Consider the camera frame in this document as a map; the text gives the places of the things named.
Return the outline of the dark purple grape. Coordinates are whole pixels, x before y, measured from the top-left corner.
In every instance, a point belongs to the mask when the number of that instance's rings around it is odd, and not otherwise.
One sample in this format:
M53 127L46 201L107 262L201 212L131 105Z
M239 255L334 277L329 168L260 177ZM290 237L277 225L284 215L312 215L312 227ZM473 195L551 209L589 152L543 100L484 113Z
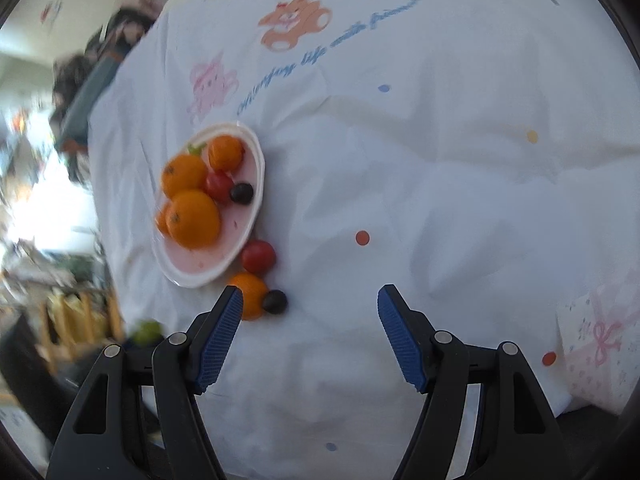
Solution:
M262 300L262 310L269 314L282 314L288 308L288 296L280 289L270 290Z
M232 203L248 206L255 196L253 185L248 182L239 182L230 188L229 198Z

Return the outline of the pink strawberry plate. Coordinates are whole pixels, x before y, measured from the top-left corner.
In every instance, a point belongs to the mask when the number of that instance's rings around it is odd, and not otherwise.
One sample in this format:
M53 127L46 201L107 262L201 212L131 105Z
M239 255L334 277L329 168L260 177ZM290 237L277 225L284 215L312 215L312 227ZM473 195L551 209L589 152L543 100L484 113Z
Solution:
M236 136L245 148L243 166L233 177L254 188L247 206L233 205L221 209L221 234L216 244L190 250L179 246L152 226L152 252L164 277L184 288L198 288L223 276L232 266L254 230L264 198L266 163L256 133L242 122L217 122L191 136L181 151L186 153L222 134Z

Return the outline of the wooden chair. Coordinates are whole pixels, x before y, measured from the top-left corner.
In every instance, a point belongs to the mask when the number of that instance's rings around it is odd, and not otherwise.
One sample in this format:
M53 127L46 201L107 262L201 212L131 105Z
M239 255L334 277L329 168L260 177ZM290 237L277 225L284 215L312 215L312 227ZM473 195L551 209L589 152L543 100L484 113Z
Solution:
M40 286L37 292L37 349L50 370L125 338L122 315L111 289Z

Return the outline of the white cartoon bear bedsheet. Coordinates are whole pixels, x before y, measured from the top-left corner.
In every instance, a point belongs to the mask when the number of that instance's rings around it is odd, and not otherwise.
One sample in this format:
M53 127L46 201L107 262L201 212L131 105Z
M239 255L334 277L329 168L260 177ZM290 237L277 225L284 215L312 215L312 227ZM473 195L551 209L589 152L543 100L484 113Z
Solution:
M376 313L397 286L469 344L511 339L573 404L556 311L639 260L639 73L598 0L186 0L94 107L90 174L122 316L184 330L219 284L153 252L160 173L218 122L266 159L281 315L198 400L243 479L388 479L422 399Z

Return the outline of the large orange mandarin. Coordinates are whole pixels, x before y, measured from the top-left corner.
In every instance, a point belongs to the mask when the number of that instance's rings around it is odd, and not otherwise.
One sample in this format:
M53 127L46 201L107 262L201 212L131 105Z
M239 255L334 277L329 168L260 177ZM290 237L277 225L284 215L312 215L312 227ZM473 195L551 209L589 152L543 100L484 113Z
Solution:
M208 166L200 156L180 154L171 159L160 176L160 187L170 200L183 191L202 190Z

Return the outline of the green grape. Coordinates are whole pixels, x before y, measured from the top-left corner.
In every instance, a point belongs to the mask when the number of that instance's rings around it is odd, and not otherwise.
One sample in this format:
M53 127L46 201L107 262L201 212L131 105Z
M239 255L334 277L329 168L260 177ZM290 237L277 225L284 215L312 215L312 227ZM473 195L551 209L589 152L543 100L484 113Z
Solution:
M130 339L139 348L155 347L164 339L163 325L152 318L141 320L134 328Z

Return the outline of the small orange kumquat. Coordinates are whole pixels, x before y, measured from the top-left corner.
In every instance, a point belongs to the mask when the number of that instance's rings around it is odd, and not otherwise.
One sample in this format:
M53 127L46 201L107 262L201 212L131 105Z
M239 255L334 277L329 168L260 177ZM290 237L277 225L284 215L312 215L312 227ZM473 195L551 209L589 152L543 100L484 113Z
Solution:
M170 211L170 208L171 202L166 202L155 215L155 226L157 228L157 231L160 232L160 234L162 234L164 237L170 237L168 228L168 212Z
M228 281L242 292L243 297L243 321L255 321L262 316L264 309L262 302L269 292L269 287L258 276L247 272L235 274Z
M239 138L230 134L216 136L209 141L207 156L213 170L233 174L243 163L244 145Z

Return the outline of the red cherry tomato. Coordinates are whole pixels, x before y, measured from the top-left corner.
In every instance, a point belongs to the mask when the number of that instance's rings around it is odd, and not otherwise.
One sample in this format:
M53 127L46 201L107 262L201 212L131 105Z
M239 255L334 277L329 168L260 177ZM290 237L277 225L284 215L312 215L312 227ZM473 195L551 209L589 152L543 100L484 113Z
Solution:
M269 272L277 262L273 247L264 240L250 240L240 253L241 266L251 274L262 275Z
M231 177L224 171L211 171L205 180L204 192L215 202L227 205L231 202L230 192L234 187Z

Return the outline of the pile of dark clothes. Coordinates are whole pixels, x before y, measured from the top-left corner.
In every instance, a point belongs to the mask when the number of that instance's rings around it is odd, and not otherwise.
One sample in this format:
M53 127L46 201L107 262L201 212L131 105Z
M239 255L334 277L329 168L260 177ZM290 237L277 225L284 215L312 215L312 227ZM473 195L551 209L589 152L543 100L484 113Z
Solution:
M84 50L57 58L53 62L55 109L66 110L70 106L94 66L105 55L126 56L160 17L164 4L164 0L124 0L89 39Z

